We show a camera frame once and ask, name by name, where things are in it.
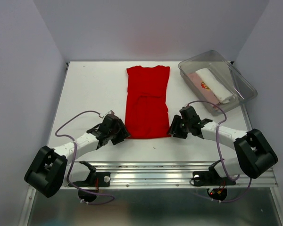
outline plastic container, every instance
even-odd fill
[[[227,104],[219,104],[218,106],[228,112],[257,96],[257,91],[243,78],[241,73],[235,69],[228,61],[226,61],[218,52],[211,50],[188,60],[182,61],[178,65],[180,75],[188,84],[199,100],[206,100],[198,88],[188,77],[188,74],[196,72],[202,68],[208,68],[215,78],[225,86],[234,96]],[[203,103],[205,108],[212,115],[221,114],[220,110],[210,104]]]

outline white towel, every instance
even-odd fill
[[[229,99],[234,97],[230,91],[228,91],[224,85],[222,85],[212,74],[208,68],[202,68],[196,73],[201,77],[202,81],[211,89],[216,98],[222,104],[229,103]]]

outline gray wall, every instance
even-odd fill
[[[258,91],[247,110],[279,157],[274,169],[283,197],[283,0],[270,1],[235,66]]]
[[[34,0],[67,60],[235,60],[268,0]]]
[[[0,0],[0,226],[16,225],[24,174],[47,142],[65,62],[32,0]]]

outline cable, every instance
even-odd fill
[[[217,127],[216,127],[216,144],[217,144],[217,150],[218,150],[218,154],[219,154],[219,157],[220,157],[220,161],[221,161],[221,164],[222,164],[222,168],[223,170],[225,171],[225,174],[227,176],[227,178],[229,178],[229,180],[231,181],[236,181],[239,179],[240,175],[238,175],[236,178],[231,178],[231,176],[228,174],[227,170],[226,170],[226,167],[225,167],[225,161],[222,157],[222,153],[221,153],[221,149],[220,149],[220,143],[219,143],[219,126],[224,123],[226,120],[227,120],[227,116],[224,112],[224,110],[222,110],[219,106],[209,102],[209,101],[205,101],[205,100],[195,100],[195,101],[192,101],[190,103],[188,103],[187,105],[190,105],[190,104],[193,104],[193,103],[197,103],[197,102],[204,102],[204,103],[208,103],[208,104],[211,104],[213,105],[214,107],[218,108],[222,114],[225,116],[225,119],[223,119],[222,121],[220,121],[218,124],[217,124]]]
[[[194,194],[194,195],[196,195],[196,196],[198,196],[198,197],[204,198],[204,199],[208,199],[208,200],[216,201],[216,202],[220,202],[220,203],[235,202],[235,201],[241,199],[241,198],[250,190],[251,181],[252,181],[252,179],[250,178],[249,185],[247,186],[246,190],[245,190],[240,196],[238,196],[237,198],[231,199],[231,200],[220,201],[220,200],[216,200],[216,199],[212,199],[212,198],[203,196],[203,195],[201,195],[201,194],[197,194],[197,193],[195,193],[195,192],[192,192],[192,194]]]
[[[55,133],[55,135],[56,135],[57,137],[67,137],[67,138],[71,139],[71,140],[73,141],[73,143],[74,143],[74,146],[75,146],[75,147],[74,147],[74,156],[73,156],[73,158],[72,158],[72,160],[71,160],[71,164],[70,164],[70,167],[69,167],[69,171],[68,171],[67,177],[66,177],[67,182],[68,182],[69,184],[71,184],[73,187],[75,187],[76,189],[78,189],[78,190],[80,190],[80,191],[82,191],[82,192],[85,192],[85,193],[87,193],[87,194],[93,194],[93,195],[99,195],[99,196],[110,197],[110,198],[111,198],[110,200],[105,201],[105,202],[98,202],[98,203],[85,202],[84,200],[80,199],[81,202],[83,202],[83,203],[85,203],[85,204],[88,204],[88,205],[103,205],[103,204],[106,204],[106,203],[109,203],[109,202],[112,202],[113,200],[115,200],[115,196],[113,196],[113,195],[111,195],[111,194],[95,193],[95,192],[91,192],[91,191],[82,189],[82,188],[80,188],[79,186],[76,186],[74,183],[72,183],[72,182],[69,180],[71,170],[72,170],[72,168],[73,168],[73,166],[74,166],[74,163],[75,163],[75,157],[76,157],[76,152],[77,152],[77,144],[76,144],[76,142],[75,142],[75,139],[74,139],[72,136],[70,136],[70,135],[68,135],[68,134],[61,134],[61,135],[58,134],[58,133],[60,132],[60,130],[61,130],[62,128],[64,128],[68,123],[70,123],[72,120],[76,119],[77,117],[79,117],[80,115],[85,114],[85,113],[96,113],[96,114],[100,115],[100,113],[97,112],[97,111],[84,111],[84,112],[81,112],[81,113],[77,114],[75,117],[73,117],[72,119],[70,119],[70,120],[68,120],[67,122],[65,122],[60,128],[58,128],[57,131],[56,131],[56,133]]]

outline white table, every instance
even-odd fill
[[[188,102],[197,100],[193,92],[184,83],[178,69],[179,62],[70,62],[65,84],[58,105],[57,114],[49,140],[49,146],[55,147],[69,142],[67,138],[55,137],[54,133],[67,120],[86,110],[105,113],[113,110],[125,121],[128,75],[126,68],[141,65],[170,66],[170,78],[166,92],[166,104],[171,124],[175,114]],[[213,117],[201,103],[193,105],[199,116],[218,122],[223,115]],[[227,113],[225,126],[246,130],[246,122],[241,108]],[[81,136],[86,130],[101,122],[92,113],[80,116],[69,124],[63,132],[74,137]],[[234,157],[235,152],[222,146],[224,157]],[[216,143],[202,140],[191,134],[186,140],[173,137],[145,140],[126,140],[116,146],[111,142],[101,149],[86,154],[83,159],[90,161],[217,161]]]

